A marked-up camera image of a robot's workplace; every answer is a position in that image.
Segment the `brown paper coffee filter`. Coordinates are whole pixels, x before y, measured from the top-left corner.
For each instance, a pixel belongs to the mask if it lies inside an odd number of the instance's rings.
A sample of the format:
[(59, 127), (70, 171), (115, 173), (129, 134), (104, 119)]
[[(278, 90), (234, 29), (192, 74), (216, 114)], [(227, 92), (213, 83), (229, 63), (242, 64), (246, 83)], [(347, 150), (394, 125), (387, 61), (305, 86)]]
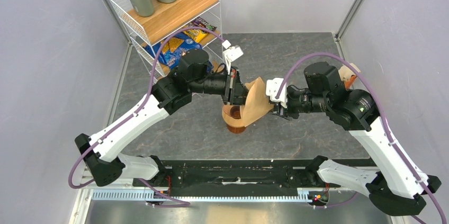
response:
[(273, 104), (269, 102), (269, 98), (265, 94), (266, 84), (260, 77), (246, 84), (246, 86), (249, 87), (249, 92), (243, 111), (241, 111), (244, 127), (259, 120), (273, 108)]

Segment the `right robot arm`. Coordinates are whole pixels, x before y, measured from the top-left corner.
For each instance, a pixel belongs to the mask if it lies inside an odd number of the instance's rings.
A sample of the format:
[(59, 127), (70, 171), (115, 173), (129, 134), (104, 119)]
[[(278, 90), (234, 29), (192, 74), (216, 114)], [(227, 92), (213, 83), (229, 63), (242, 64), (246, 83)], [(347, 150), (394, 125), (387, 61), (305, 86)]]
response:
[(323, 112), (333, 123), (348, 131), (368, 152), (378, 171), (365, 171), (317, 156), (306, 167), (311, 186), (337, 184), (370, 199), (390, 216), (415, 216), (426, 206), (424, 195), (436, 192), (438, 177), (408, 168), (407, 155), (400, 155), (399, 143), (385, 133), (372, 95), (362, 89), (346, 89), (339, 71), (327, 62), (316, 62), (304, 70), (307, 87), (282, 85), (281, 78), (267, 81), (266, 95), (273, 112), (288, 120), (300, 113)]

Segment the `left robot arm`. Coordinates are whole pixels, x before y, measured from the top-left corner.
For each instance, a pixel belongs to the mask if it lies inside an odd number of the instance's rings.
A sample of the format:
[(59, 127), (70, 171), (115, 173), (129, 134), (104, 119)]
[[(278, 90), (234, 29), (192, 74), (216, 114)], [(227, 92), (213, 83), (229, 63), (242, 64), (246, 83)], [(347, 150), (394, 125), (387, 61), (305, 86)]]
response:
[(223, 55), (225, 68), (215, 73), (206, 51), (188, 50), (126, 114), (100, 132), (75, 138), (97, 186), (107, 186), (118, 178), (143, 178), (153, 186), (162, 185), (166, 172), (157, 157), (128, 156), (121, 151), (149, 127), (191, 103), (193, 93), (220, 95), (224, 104), (245, 104), (248, 88), (241, 82), (238, 68), (231, 65), (243, 51), (232, 46)]

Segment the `clear glass dripper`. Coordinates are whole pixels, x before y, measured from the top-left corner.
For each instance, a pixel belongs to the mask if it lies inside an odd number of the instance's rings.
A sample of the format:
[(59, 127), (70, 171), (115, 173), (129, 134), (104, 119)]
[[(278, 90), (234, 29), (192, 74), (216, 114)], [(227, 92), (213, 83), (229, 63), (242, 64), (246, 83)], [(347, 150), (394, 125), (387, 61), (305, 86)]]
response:
[(224, 105), (222, 110), (227, 116), (233, 119), (241, 119), (240, 108), (240, 105)]

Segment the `wooden ring dripper holder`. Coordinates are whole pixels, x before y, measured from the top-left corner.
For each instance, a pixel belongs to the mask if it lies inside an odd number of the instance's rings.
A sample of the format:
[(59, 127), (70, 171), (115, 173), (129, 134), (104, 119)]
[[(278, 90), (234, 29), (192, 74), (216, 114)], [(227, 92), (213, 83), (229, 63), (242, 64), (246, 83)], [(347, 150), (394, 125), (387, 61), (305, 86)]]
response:
[[(232, 112), (233, 108), (234, 111), (238, 112), (239, 118)], [(223, 105), (222, 118), (227, 125), (235, 128), (247, 127), (252, 124), (252, 122), (245, 117), (244, 105)]]

